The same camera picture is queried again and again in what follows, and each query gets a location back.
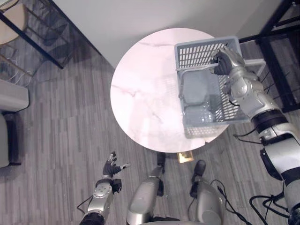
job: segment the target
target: beige seat cushion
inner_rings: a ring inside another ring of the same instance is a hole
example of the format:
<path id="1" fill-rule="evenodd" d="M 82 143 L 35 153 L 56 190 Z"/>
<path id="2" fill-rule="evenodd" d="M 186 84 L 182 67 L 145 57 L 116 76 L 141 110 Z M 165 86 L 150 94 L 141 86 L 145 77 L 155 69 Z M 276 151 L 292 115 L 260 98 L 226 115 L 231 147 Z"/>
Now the beige seat cushion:
<path id="1" fill-rule="evenodd" d="M 17 4 L 13 6 L 4 13 L 4 16 L 6 16 L 20 30 L 25 30 L 27 26 L 28 13 L 24 4 Z M 0 45 L 6 44 L 16 39 L 18 36 L 19 35 L 17 33 L 0 20 Z"/>
<path id="2" fill-rule="evenodd" d="M 19 0 L 12 0 L 12 1 L 10 1 L 9 3 L 5 4 L 4 6 L 2 6 L 2 7 L 0 8 L 0 10 L 6 10 L 6 9 L 9 9 L 9 8 L 11 8 L 12 6 L 14 6 L 15 4 L 17 4 L 18 1 L 19 1 Z"/>
<path id="3" fill-rule="evenodd" d="M 0 168 L 8 166 L 8 129 L 3 115 L 0 113 Z"/>

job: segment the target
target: white wall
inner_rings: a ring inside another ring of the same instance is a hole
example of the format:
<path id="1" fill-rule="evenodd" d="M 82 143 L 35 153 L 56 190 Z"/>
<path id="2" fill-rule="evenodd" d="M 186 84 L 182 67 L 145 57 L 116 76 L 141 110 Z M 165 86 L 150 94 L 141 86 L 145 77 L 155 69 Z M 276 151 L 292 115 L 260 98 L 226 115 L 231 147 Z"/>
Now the white wall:
<path id="1" fill-rule="evenodd" d="M 257 34 L 282 0 L 54 0 L 116 67 L 139 39 L 185 27 L 213 36 Z"/>

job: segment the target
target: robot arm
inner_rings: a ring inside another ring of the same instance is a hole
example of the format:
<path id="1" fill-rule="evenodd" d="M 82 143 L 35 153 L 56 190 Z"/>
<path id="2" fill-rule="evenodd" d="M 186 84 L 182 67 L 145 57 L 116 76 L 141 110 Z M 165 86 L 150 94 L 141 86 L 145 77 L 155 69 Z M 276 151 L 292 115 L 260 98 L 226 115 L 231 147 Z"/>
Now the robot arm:
<path id="1" fill-rule="evenodd" d="M 244 59 L 227 47 L 215 55 L 218 75 L 229 75 L 228 94 L 251 119 L 264 145 L 261 157 L 268 173 L 285 184 L 289 224 L 300 220 L 300 136 L 278 105 L 263 90 L 259 78 L 245 68 Z"/>
<path id="2" fill-rule="evenodd" d="M 122 189 L 121 180 L 113 180 L 113 176 L 122 169 L 130 166 L 130 163 L 116 166 L 116 160 L 116 153 L 112 152 L 103 168 L 103 178 L 96 183 L 88 211 L 84 215 L 80 225 L 104 225 L 106 223 L 109 207 L 113 201 L 113 194 L 120 192 Z"/>

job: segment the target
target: round table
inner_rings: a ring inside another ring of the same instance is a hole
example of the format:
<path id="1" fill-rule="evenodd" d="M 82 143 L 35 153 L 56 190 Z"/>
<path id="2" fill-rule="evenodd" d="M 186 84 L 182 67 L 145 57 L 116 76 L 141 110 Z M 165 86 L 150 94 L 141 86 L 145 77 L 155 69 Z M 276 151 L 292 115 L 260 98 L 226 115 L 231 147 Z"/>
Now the round table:
<path id="1" fill-rule="evenodd" d="M 155 32 L 132 46 L 119 62 L 111 84 L 113 114 L 138 144 L 160 152 L 185 152 L 217 136 L 187 139 L 182 124 L 174 46 L 208 39 L 199 30 L 174 28 Z"/>

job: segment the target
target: gray plastic basket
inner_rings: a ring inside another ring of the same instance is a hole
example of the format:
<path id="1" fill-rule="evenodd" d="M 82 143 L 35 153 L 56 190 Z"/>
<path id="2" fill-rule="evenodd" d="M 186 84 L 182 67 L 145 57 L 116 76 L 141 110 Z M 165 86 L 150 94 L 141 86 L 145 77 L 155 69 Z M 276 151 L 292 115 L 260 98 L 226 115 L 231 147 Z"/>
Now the gray plastic basket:
<path id="1" fill-rule="evenodd" d="M 235 36 L 206 39 L 180 43 L 175 46 L 176 70 L 179 85 L 183 126 L 187 138 L 208 137 L 219 134 L 221 125 L 249 122 L 238 106 L 229 102 L 223 92 L 227 75 L 216 75 L 210 68 L 211 53 L 220 47 L 227 47 L 238 52 L 240 44 Z M 257 72 L 262 72 L 264 60 L 247 60 L 246 65 L 260 65 Z"/>

